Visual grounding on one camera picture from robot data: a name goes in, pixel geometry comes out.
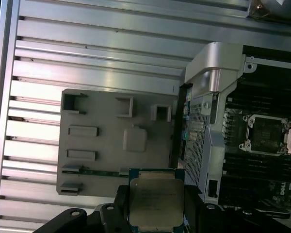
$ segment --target mounting hole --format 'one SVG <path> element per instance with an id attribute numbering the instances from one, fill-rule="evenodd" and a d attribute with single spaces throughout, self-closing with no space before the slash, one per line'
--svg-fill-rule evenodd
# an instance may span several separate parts
<path id="1" fill-rule="evenodd" d="M 72 216 L 77 216 L 77 215 L 79 215 L 80 213 L 79 213 L 79 211 L 73 211 L 73 212 L 71 212 L 70 213 Z"/>

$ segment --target motherboard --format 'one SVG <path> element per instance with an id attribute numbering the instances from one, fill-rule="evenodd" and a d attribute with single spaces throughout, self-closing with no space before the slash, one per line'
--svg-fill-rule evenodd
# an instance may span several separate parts
<path id="1" fill-rule="evenodd" d="M 291 91 L 240 83 L 226 100 L 222 133 L 219 204 L 254 207 L 291 227 Z"/>

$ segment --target metal frame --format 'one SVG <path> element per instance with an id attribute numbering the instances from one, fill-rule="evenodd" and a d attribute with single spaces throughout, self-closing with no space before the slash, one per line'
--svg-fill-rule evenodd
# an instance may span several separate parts
<path id="1" fill-rule="evenodd" d="M 16 14 L 19 2 L 20 17 Z M 247 19 L 247 7 L 246 0 L 197 0 L 194 4 L 171 0 L 3 0 L 0 176 L 13 180 L 6 185 L 24 179 L 37 186 L 55 183 L 53 171 L 44 171 L 45 166 L 34 169 L 43 163 L 57 162 L 58 106 L 61 92 L 67 88 L 177 95 L 179 73 L 212 41 L 291 51 L 291 27 Z M 16 24 L 19 38 L 15 56 L 19 59 L 12 64 Z M 10 88 L 12 66 L 16 79 Z M 35 72 L 26 72 L 28 67 L 35 67 Z M 81 71 L 81 78 L 70 80 L 67 75 L 71 71 Z M 206 73 L 213 81 L 230 74 L 235 77 L 234 70 L 215 71 L 209 67 Z M 212 84 L 214 89 L 224 89 L 220 83 Z M 12 118 L 8 122 L 6 115 Z M 31 163 L 13 164 L 14 167 L 4 163 L 2 169 L 3 151 L 5 156 Z M 5 226 L 6 230 L 17 232 L 27 225 L 34 229 L 36 223 L 30 221 L 49 220 L 63 206 L 80 207 L 75 200 L 58 205 L 54 196 L 43 192 L 20 197 L 12 188 L 9 192 L 1 188 L 0 195 L 7 198 L 0 199 L 0 215 L 4 217 L 0 219 L 0 230 Z M 38 196 L 46 197 L 43 204 L 37 203 Z M 6 220 L 14 217 L 19 221 Z"/>
<path id="2" fill-rule="evenodd" d="M 0 180 L 18 23 L 19 0 L 2 0 L 0 12 Z"/>
<path id="3" fill-rule="evenodd" d="M 225 102 L 235 90 L 245 64 L 243 46 L 215 42 L 208 44 L 186 67 L 185 82 L 192 83 L 191 105 L 202 102 L 202 115 L 210 116 L 203 145 L 203 158 L 198 187 L 204 202 L 218 203 L 225 156 L 222 135 Z M 219 93 L 217 103 L 213 93 Z M 217 182 L 216 195 L 209 196 L 210 181 Z"/>

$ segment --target screw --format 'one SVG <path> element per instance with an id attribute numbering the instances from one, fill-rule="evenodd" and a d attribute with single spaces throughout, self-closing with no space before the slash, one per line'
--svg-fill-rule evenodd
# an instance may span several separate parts
<path id="1" fill-rule="evenodd" d="M 242 213 L 244 215 L 252 215 L 252 212 L 250 210 L 243 210 Z"/>
<path id="2" fill-rule="evenodd" d="M 214 205 L 207 205 L 207 209 L 214 210 L 215 207 L 214 207 Z"/>
<path id="3" fill-rule="evenodd" d="M 71 213 L 72 216 L 77 216 L 79 214 L 80 214 L 79 211 L 74 211 L 74 212 Z"/>

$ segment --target metal mesh grille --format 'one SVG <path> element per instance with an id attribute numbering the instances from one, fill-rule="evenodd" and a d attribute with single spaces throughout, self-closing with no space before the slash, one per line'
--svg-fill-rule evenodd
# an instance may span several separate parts
<path id="1" fill-rule="evenodd" d="M 191 106 L 189 136 L 184 156 L 186 176 L 188 176 L 195 185 L 198 185 L 199 182 L 207 124 L 207 116 L 201 115 L 201 108 L 201 103 Z"/>

